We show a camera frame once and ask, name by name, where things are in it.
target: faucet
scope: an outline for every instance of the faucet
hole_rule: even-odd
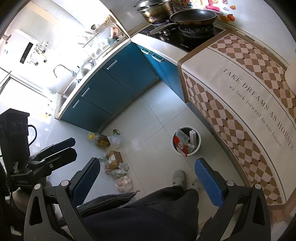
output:
[[[72,74],[73,77],[77,76],[77,73],[75,73],[73,70],[70,70],[70,69],[66,68],[65,66],[63,66],[63,67],[64,67],[65,69],[69,70],[69,71],[71,72],[71,74]]]

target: white appliance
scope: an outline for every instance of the white appliance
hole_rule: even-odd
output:
[[[23,31],[16,29],[11,34],[8,43],[5,45],[4,53],[13,62],[26,63],[39,43],[36,39],[27,35]]]

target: cabinet door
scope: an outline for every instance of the cabinet door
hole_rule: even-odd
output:
[[[174,91],[176,95],[179,96],[179,98],[185,102],[177,66],[172,64],[170,61],[157,56],[156,54],[153,54],[152,57],[162,60],[158,63],[161,69],[163,70],[165,76],[167,77],[172,91]]]
[[[158,64],[159,60],[155,60],[154,58],[152,58],[152,54],[153,52],[151,52],[150,50],[147,50],[145,48],[143,48],[142,46],[138,45],[138,47],[140,48],[141,52],[144,53],[144,56],[146,57],[146,59],[149,61],[149,63],[152,65],[152,67],[154,68],[155,72],[157,73],[157,75],[159,76],[159,78],[170,88],[172,88],[170,86],[170,83],[168,82],[168,79],[166,78],[165,74],[163,73],[163,70],[161,69],[161,67]]]
[[[133,95],[103,69],[90,80],[88,88],[80,92],[81,97],[107,113],[113,115],[123,108]]]
[[[76,98],[62,116],[62,120],[82,129],[96,132],[110,117],[110,114],[83,98]]]
[[[103,69],[134,96],[157,78],[154,69],[134,43],[115,55]]]

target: white drawer handle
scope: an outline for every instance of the white drawer handle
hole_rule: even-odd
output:
[[[155,54],[152,54],[151,55],[152,58],[154,58],[157,62],[163,62],[163,58],[162,59],[159,59]]]
[[[150,51],[147,52],[147,50],[144,49],[144,48],[142,48],[141,51],[142,51],[144,54],[147,54],[147,55],[151,53]]]
[[[89,87],[88,87],[87,90],[83,93],[83,95],[82,95],[81,97],[84,97],[88,91],[89,91]]]
[[[116,63],[117,63],[117,60],[115,60],[115,61],[113,62],[113,64],[111,64],[111,65],[107,68],[107,70],[111,69],[111,68],[113,67],[113,65],[116,64]]]
[[[79,101],[80,101],[80,100],[78,100],[78,101],[75,103],[75,105],[73,105],[73,107],[72,107],[72,108],[75,108],[75,107],[76,107],[76,105],[79,103]]]

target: brown and beige checkered pattern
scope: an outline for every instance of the brown and beige checkered pattern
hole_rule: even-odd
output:
[[[242,125],[206,91],[198,80],[183,72],[188,97],[230,148],[251,184],[259,183],[267,204],[282,204],[279,189],[265,158]]]
[[[261,50],[239,37],[228,34],[209,48],[235,59],[265,83],[296,120],[296,97],[289,89],[284,70]]]

